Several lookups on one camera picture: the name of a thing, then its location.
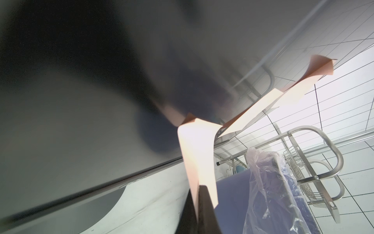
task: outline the plastic bag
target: plastic bag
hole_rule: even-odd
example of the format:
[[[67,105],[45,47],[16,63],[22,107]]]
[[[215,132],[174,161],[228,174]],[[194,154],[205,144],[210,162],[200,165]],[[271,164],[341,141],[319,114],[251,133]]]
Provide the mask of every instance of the plastic bag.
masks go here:
[[[249,148],[246,159],[251,174],[243,234],[310,234],[294,195],[304,198],[297,181],[291,179],[289,185],[286,180],[293,175],[283,157],[277,152],[260,153]]]

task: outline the metal frame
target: metal frame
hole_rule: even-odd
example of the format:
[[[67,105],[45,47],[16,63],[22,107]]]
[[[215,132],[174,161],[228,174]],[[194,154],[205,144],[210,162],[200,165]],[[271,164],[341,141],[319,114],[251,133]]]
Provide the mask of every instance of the metal frame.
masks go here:
[[[329,164],[319,161],[319,160],[311,160],[310,162],[306,158],[304,152],[300,149],[300,146],[296,142],[295,138],[293,137],[292,133],[301,131],[301,130],[310,130],[318,133],[323,140],[326,142],[326,145],[335,153],[337,157],[337,165],[335,168],[332,168]],[[291,141],[292,146],[288,147],[284,143],[284,137],[288,137]],[[284,143],[284,146],[286,148],[286,151],[284,152],[284,157],[288,162],[288,165],[290,166],[291,171],[294,173],[297,184],[300,186],[301,190],[305,194],[305,196],[308,198],[309,202],[308,204],[313,205],[315,207],[323,207],[327,208],[332,217],[334,218],[336,223],[340,223],[340,216],[339,216],[339,210],[336,207],[334,201],[340,199],[344,195],[344,185],[337,176],[339,171],[343,167],[343,156],[340,153],[340,151],[337,149],[337,147],[332,143],[332,141],[326,136],[324,132],[322,132],[319,128],[313,127],[313,126],[300,126],[294,129],[291,129],[287,131],[286,133],[281,133],[267,141],[264,141],[262,143],[259,143],[254,146],[254,148],[258,149],[262,146],[265,146],[267,144],[270,144],[272,142],[275,142],[277,140],[282,140]],[[237,153],[231,157],[225,158],[219,162],[217,162],[217,165],[221,165],[222,163],[225,163],[229,160],[233,161],[235,158],[245,154],[246,150]],[[311,163],[320,163],[325,165],[329,171],[326,173],[322,173],[317,175],[317,173],[314,171],[313,167],[311,166]],[[309,177],[305,177],[302,170],[305,169],[308,173]],[[321,179],[327,179],[330,177],[334,177],[337,183],[340,186],[340,192],[336,197],[331,198],[327,190],[325,189],[324,185],[321,182]],[[317,192],[314,192],[309,183],[313,183],[317,189]]]
[[[342,169],[343,167],[343,163],[344,163],[344,160],[343,160],[343,156],[341,155],[341,152],[338,150],[338,148],[336,148],[336,146],[333,144],[333,142],[326,136],[326,134],[321,131],[319,128],[316,128],[316,127],[313,127],[313,126],[300,126],[300,127],[297,127],[297,128],[293,128],[289,131],[287,131],[286,133],[282,133],[278,136],[275,136],[273,138],[270,138],[264,142],[261,142],[255,146],[253,146],[253,148],[260,148],[262,146],[265,146],[267,144],[270,144],[270,143],[273,143],[279,139],[282,139],[284,137],[287,137],[289,135],[292,135],[292,133],[295,133],[295,132],[298,132],[298,131],[302,131],[302,130],[309,130],[309,131],[314,131],[316,133],[318,133],[322,138],[323,140],[326,142],[327,146],[334,152],[334,154],[336,155],[338,161],[337,161],[337,165],[329,172],[326,172],[326,173],[322,173],[322,174],[319,174],[317,175],[317,177],[315,176],[310,176],[310,177],[307,177],[305,179],[302,179],[302,180],[298,180],[298,184],[304,184],[304,183],[310,183],[310,182],[313,182],[313,181],[316,181],[316,180],[322,180],[322,179],[327,179],[327,178],[330,178],[330,177],[333,177],[334,175],[338,174],[340,172],[340,170]],[[247,150],[244,150],[244,151],[241,151],[237,154],[234,154],[228,158],[225,158],[219,162],[217,162],[217,165],[221,165],[231,159],[235,159],[237,157],[240,157],[242,155],[244,155],[244,153],[246,152]]]

